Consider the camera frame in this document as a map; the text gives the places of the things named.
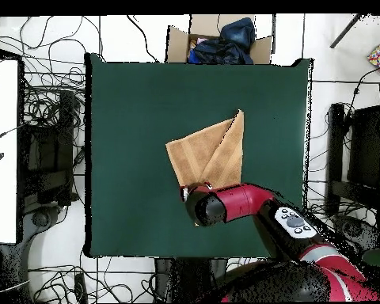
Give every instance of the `towel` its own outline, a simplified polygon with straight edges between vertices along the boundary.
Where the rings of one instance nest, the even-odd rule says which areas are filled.
[[[180,186],[208,181],[213,188],[241,183],[244,113],[166,144]]]

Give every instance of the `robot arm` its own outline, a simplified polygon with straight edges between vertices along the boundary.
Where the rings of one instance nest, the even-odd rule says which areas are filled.
[[[235,300],[239,301],[242,297],[247,302],[261,302],[262,291],[257,288],[262,286],[268,291],[270,283],[277,283],[271,286],[274,295],[277,291],[290,292],[287,297],[284,293],[275,295],[280,301],[318,300],[323,298],[324,292],[329,301],[380,299],[371,288],[361,284],[367,279],[354,265],[360,263],[354,249],[321,220],[277,199],[273,192],[255,184],[213,189],[205,183],[182,188],[181,196],[189,216],[200,226],[253,216],[272,257],[279,261],[291,261],[282,268],[274,267],[270,272],[249,276],[249,279],[254,278],[255,284],[239,284]],[[268,246],[269,243],[272,243],[273,249]],[[290,278],[290,274],[294,274],[294,279]],[[280,283],[287,285],[280,289]],[[321,293],[316,292],[318,285],[323,289]],[[251,297],[251,292],[255,292],[254,298],[245,298]]]

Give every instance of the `green table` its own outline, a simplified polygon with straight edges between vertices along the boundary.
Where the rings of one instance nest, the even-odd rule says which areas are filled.
[[[303,206],[310,61],[294,66],[86,60],[86,242],[92,256],[267,257],[251,218],[194,227],[165,144],[245,113],[242,181]]]

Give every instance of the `folded towel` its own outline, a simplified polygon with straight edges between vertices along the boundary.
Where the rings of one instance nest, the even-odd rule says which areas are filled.
[[[208,181],[213,188],[241,182],[244,113],[166,144],[180,186]]]

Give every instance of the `white floor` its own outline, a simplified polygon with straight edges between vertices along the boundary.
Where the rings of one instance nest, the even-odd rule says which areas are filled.
[[[360,77],[372,70],[367,61],[367,55],[380,44],[380,17],[366,17],[356,23],[351,31],[334,48],[329,45],[336,39],[354,14],[277,14],[275,54],[272,63],[278,65],[291,65],[296,59],[313,58],[313,92],[312,92],[312,126],[311,136],[319,135],[326,129],[325,114],[332,103],[352,100],[353,89]],[[11,38],[20,39],[20,29],[27,17],[2,17],[0,19],[0,48],[21,53],[21,44]],[[48,17],[33,17],[24,26],[23,41],[30,47],[40,43],[45,22]],[[133,41],[143,41],[142,33],[125,16],[87,17],[91,23],[81,17],[54,17],[47,25],[47,32],[43,44],[51,43],[63,36],[72,35],[82,21],[78,32],[71,37],[81,42],[65,41],[54,44],[50,55],[53,59],[69,63],[53,62],[53,72],[67,73],[71,67],[77,67],[84,73],[83,53],[101,53],[107,61],[123,62],[137,61],[149,62],[152,58],[146,53],[145,43],[134,44]],[[165,60],[165,42],[168,25],[188,31],[188,15],[144,16],[136,15],[138,25],[146,34],[150,53],[160,62]],[[100,27],[101,44],[97,29]],[[272,30],[272,15],[257,15],[256,27],[258,37],[270,35]],[[26,48],[25,52],[34,57],[47,58],[49,47],[37,49]],[[50,64],[41,60],[39,64],[35,59],[26,59],[26,71],[48,72]],[[41,85],[38,74],[26,74],[32,79],[33,85]],[[360,93],[355,99],[355,108],[362,108],[380,104],[378,85],[380,74],[373,73],[365,78],[360,86]],[[78,138],[78,145],[84,143],[84,134]],[[310,157],[326,150],[326,136],[313,139],[310,145]],[[310,170],[321,169],[325,166],[325,155],[314,159],[310,163]],[[82,163],[76,173],[84,173],[85,165]],[[83,198],[85,192],[84,177],[75,177],[77,191]],[[325,170],[310,173],[310,181],[324,181]],[[312,183],[310,187],[323,194],[324,184]],[[320,198],[314,192],[309,198]],[[30,269],[56,266],[79,265],[79,255],[84,242],[85,214],[80,202],[73,203],[68,211],[67,218],[61,224],[40,234],[32,244],[28,267]],[[104,280],[104,271],[108,267],[109,257],[98,260],[99,279]],[[96,277],[97,261],[82,258],[82,266],[92,272]],[[124,258],[114,257],[108,268],[108,285],[118,283],[127,284],[133,291],[134,297],[143,292],[142,279],[149,279],[148,274],[127,274],[124,272],[152,272],[154,259],[152,258]],[[53,272],[31,272],[32,291],[39,289],[43,283],[53,275]],[[68,279],[73,287],[73,276]],[[86,278],[88,292],[96,290],[95,281]],[[121,301],[130,298],[127,290],[122,287],[115,289]],[[42,298],[53,298],[51,291],[45,291]],[[150,295],[143,295],[137,302],[151,302]],[[116,300],[106,294],[98,302],[115,302]]]

